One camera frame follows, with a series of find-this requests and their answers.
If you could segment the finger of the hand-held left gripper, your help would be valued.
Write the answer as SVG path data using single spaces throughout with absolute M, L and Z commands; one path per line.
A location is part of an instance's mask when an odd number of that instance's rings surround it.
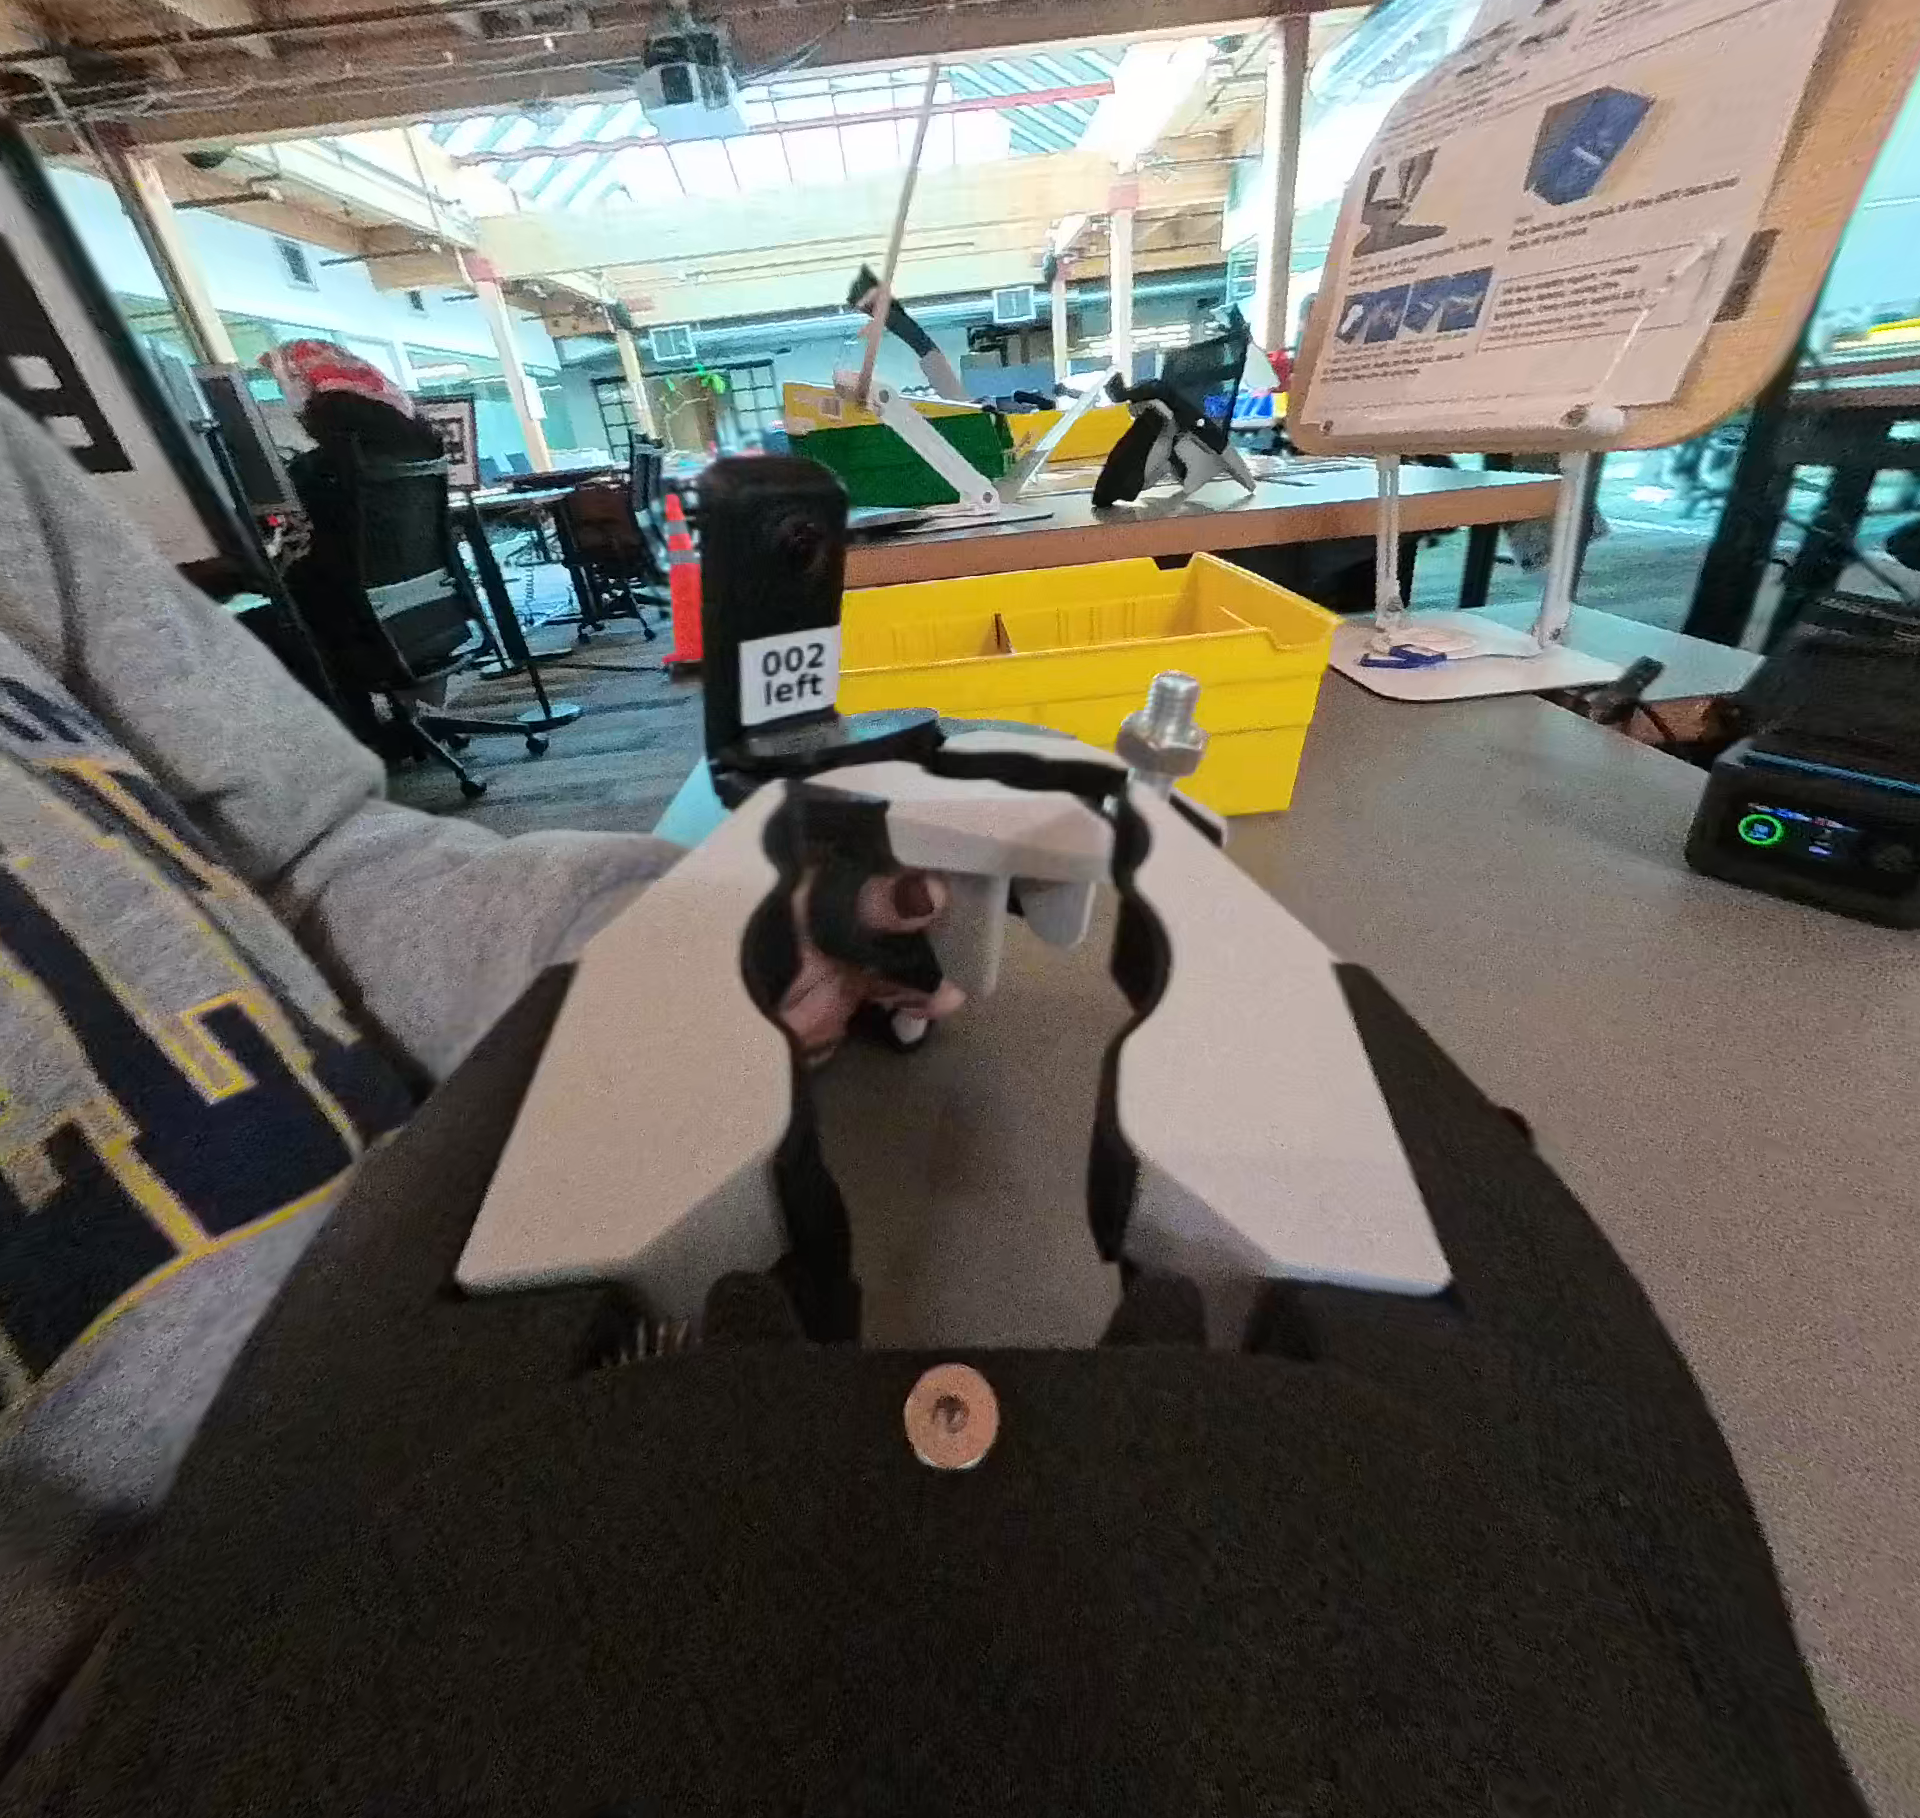
M 941 726 L 938 777 L 1065 798 L 1119 798 L 1128 783 L 1116 755 L 1025 726 Z
M 887 800 L 900 865 L 1091 885 L 1113 869 L 1114 826 L 1087 800 L 1006 783 L 910 783 Z

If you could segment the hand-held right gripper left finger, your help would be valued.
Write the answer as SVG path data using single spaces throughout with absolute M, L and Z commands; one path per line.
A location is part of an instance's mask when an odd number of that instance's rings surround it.
M 613 1285 L 656 1324 L 774 1272 L 816 1341 L 858 1337 L 846 1199 L 782 990 L 749 939 L 791 939 L 758 792 L 582 951 L 454 1265 L 472 1295 Z

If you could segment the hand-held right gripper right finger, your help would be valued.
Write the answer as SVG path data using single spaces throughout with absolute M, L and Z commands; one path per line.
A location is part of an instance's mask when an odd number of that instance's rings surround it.
M 1113 877 L 1127 1019 L 1093 1109 L 1100 1257 L 1226 1294 L 1446 1294 L 1452 1263 L 1332 953 L 1168 798 L 1116 798 Z

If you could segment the silver hex bolt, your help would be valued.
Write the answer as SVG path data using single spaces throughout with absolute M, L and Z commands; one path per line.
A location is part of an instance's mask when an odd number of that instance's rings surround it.
M 1198 678 L 1192 678 L 1182 672 L 1165 672 L 1153 678 L 1146 699 L 1138 712 L 1146 712 L 1157 723 L 1161 721 L 1167 721 L 1168 724 L 1194 723 L 1195 726 L 1201 726 L 1195 721 L 1201 690 L 1203 686 Z M 1148 789 L 1153 789 L 1154 793 L 1163 798 L 1170 798 L 1170 793 L 1189 777 L 1188 775 L 1183 778 L 1167 781 L 1165 777 L 1140 775 L 1140 772 L 1136 775 Z

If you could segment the person's left forearm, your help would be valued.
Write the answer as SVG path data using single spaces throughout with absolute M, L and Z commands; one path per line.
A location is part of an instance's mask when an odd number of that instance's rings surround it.
M 402 1062 L 448 1073 L 685 848 L 633 832 L 516 838 L 387 798 L 386 768 L 71 451 L 2 404 L 5 672 L 54 750 L 158 785 Z

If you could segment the person's left hand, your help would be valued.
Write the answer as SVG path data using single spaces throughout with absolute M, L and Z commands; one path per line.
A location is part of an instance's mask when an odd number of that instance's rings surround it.
M 805 873 L 791 896 L 798 964 L 779 1022 L 806 1066 L 829 1062 L 863 1016 L 924 1039 L 966 1005 L 933 942 L 948 904 L 946 877 L 924 869 L 856 873 L 831 863 Z

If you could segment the orange traffic cone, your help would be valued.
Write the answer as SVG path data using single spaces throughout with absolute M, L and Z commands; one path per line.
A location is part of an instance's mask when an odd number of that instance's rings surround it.
M 662 530 L 669 557 L 669 615 L 673 647 L 662 655 L 670 676 L 691 676 L 704 666 L 704 561 L 685 501 L 669 489 L 662 501 Z

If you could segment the green yellow bin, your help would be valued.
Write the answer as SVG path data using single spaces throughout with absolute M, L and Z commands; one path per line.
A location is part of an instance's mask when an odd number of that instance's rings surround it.
M 1007 416 L 990 406 L 954 400 L 912 400 L 948 443 L 988 480 L 1001 480 L 1014 460 Z M 853 508 L 954 506 L 955 492 L 869 412 L 838 400 L 834 383 L 788 380 L 783 426 L 790 450 L 831 470 Z

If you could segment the white articulated stand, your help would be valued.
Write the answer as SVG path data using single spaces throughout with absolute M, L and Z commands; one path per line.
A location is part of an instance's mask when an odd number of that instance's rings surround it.
M 900 439 L 920 460 L 924 460 L 944 486 L 954 487 L 954 506 L 934 506 L 931 517 L 946 526 L 984 526 L 1001 528 L 1038 517 L 1035 508 L 1020 508 L 1017 503 L 1004 497 L 1001 487 L 988 480 L 972 460 L 957 451 L 938 428 L 917 412 L 896 388 L 881 384 L 875 377 L 881 338 L 894 307 L 894 271 L 899 268 L 902 240 L 908 234 L 910 214 L 916 198 L 916 186 L 921 172 L 921 157 L 931 120 L 938 105 L 938 82 L 942 63 L 931 58 L 921 101 L 916 114 L 916 134 L 894 207 L 894 220 L 888 233 L 888 245 L 881 257 L 881 277 L 872 294 L 869 325 L 863 338 L 862 361 L 854 369 L 834 371 L 834 392 L 838 400 L 869 412 L 881 426 Z

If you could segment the black white device on stand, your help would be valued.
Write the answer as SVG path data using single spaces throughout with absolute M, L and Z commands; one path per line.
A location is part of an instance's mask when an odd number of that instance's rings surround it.
M 1257 477 L 1232 442 L 1232 423 L 1206 411 L 1204 389 L 1167 378 L 1125 383 L 1121 373 L 1104 389 L 1132 419 L 1093 482 L 1093 508 L 1136 504 L 1161 486 L 1176 486 L 1188 497 L 1223 477 L 1254 489 Z

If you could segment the black office chair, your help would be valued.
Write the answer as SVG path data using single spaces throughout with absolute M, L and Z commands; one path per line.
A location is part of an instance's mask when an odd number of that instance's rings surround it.
M 564 715 L 526 721 L 445 707 L 448 682 L 481 652 L 481 602 L 453 532 L 448 460 L 378 451 L 365 439 L 316 443 L 293 463 L 309 546 L 288 584 L 342 696 L 350 726 L 389 765 L 434 765 L 468 800 L 485 798 L 465 751 L 518 741 L 540 760 Z

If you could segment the white board stand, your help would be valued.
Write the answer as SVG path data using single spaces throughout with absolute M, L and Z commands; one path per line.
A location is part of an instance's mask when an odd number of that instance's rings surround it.
M 1432 624 L 1408 613 L 1400 581 L 1404 459 L 1381 454 L 1377 608 L 1332 633 L 1332 672 L 1382 699 L 1416 704 L 1597 690 L 1618 678 L 1621 666 L 1567 643 L 1597 466 L 1593 451 L 1563 457 L 1542 607 L 1529 629 L 1516 629 L 1485 608 L 1459 608 Z

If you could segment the person's grey printed sweatshirt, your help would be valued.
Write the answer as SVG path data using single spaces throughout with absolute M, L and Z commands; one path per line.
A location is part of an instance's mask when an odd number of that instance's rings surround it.
M 160 1506 L 315 1218 L 447 1066 L 352 989 L 473 855 L 211 605 L 5 643 L 5 1565 Z

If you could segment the black power station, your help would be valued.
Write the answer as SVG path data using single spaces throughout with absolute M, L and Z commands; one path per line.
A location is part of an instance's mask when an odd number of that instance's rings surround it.
M 1832 594 L 1727 701 L 1693 871 L 1843 917 L 1919 926 L 1919 620 Z

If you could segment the black white marker board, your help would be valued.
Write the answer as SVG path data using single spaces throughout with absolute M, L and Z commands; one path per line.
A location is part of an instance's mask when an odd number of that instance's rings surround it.
M 11 120 L 2 126 L 2 389 L 168 558 L 199 565 L 234 553 L 232 503 Z

